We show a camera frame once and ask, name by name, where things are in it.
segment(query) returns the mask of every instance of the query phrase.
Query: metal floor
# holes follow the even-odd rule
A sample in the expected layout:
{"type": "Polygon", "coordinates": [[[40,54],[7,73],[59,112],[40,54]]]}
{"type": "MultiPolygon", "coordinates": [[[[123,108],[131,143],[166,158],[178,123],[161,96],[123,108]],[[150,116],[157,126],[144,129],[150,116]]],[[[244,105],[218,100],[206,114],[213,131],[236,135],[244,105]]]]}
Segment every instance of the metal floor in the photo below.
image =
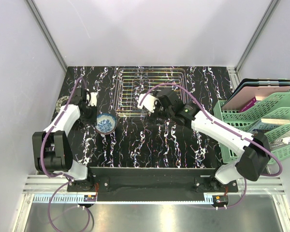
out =
{"type": "MultiPolygon", "coordinates": [[[[234,203],[239,196],[230,196],[234,203]]],[[[52,204],[55,218],[73,204],[52,204]]],[[[191,205],[108,205],[90,208],[92,222],[86,231],[95,232],[280,232],[278,215],[271,196],[248,195],[233,209],[204,210],[191,205]]],[[[80,231],[87,222],[86,212],[73,209],[55,221],[64,232],[80,231]]],[[[47,204],[32,204],[26,232],[53,231],[48,223],[47,204]]]]}

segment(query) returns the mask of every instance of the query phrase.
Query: pink folder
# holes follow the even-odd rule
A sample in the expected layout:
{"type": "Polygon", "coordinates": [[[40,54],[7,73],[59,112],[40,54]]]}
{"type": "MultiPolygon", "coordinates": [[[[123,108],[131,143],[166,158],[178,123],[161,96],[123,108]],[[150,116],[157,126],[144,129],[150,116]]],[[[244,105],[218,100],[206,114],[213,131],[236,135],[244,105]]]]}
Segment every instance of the pink folder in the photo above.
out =
{"type": "Polygon", "coordinates": [[[243,87],[222,110],[239,110],[242,109],[255,96],[268,97],[272,93],[287,92],[290,86],[246,86],[243,87]]]}

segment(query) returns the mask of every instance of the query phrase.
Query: stacked file tray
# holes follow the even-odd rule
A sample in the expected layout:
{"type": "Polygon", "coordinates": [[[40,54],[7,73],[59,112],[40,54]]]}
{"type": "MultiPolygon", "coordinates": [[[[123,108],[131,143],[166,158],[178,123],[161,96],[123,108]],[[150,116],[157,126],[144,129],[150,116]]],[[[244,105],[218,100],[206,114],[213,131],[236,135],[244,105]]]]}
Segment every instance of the stacked file tray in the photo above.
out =
{"type": "MultiPolygon", "coordinates": [[[[285,93],[273,93],[263,101],[254,105],[250,109],[238,113],[238,111],[222,111],[221,107],[226,101],[218,101],[214,107],[216,118],[228,123],[242,131],[248,131],[253,124],[261,118],[288,119],[290,120],[290,91],[285,93]]],[[[290,130],[290,123],[282,125],[265,135],[269,143],[290,130]]],[[[229,163],[238,157],[225,145],[220,144],[222,160],[229,163]]],[[[290,157],[290,145],[273,150],[272,153],[279,159],[284,160],[290,157]]]]}

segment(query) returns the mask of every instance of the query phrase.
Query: blue and white bowl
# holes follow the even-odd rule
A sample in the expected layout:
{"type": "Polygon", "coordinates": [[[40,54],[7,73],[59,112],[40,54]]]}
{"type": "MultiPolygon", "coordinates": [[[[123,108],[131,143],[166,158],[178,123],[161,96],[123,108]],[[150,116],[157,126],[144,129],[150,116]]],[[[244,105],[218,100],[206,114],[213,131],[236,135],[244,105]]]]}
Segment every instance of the blue and white bowl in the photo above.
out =
{"type": "Polygon", "coordinates": [[[100,134],[110,134],[117,126],[117,119],[110,114],[100,114],[97,116],[96,131],[100,134]]]}

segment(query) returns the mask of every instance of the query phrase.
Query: black marble surface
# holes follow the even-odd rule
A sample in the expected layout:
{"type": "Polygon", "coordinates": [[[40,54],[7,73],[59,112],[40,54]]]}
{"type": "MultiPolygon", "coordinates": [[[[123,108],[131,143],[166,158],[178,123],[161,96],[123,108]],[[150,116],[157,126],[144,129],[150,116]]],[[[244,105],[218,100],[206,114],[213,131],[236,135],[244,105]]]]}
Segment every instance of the black marble surface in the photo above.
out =
{"type": "MultiPolygon", "coordinates": [[[[69,67],[56,105],[57,110],[61,102],[67,99],[75,80],[82,76],[89,90],[99,93],[98,114],[116,115],[114,103],[121,68],[69,67]]],[[[146,76],[146,72],[142,69],[144,67],[133,68],[140,70],[141,74],[135,74],[138,78],[146,76]]],[[[225,67],[163,68],[181,69],[188,91],[210,113],[213,113],[213,107],[218,99],[226,100],[231,95],[232,85],[225,67]]],[[[133,101],[137,102],[138,94],[134,92],[133,101]]],[[[75,159],[87,166],[216,168],[222,162],[218,142],[170,121],[159,127],[145,122],[143,117],[117,117],[115,132],[106,136],[98,134],[93,125],[84,125],[77,121],[68,139],[75,159]]]]}

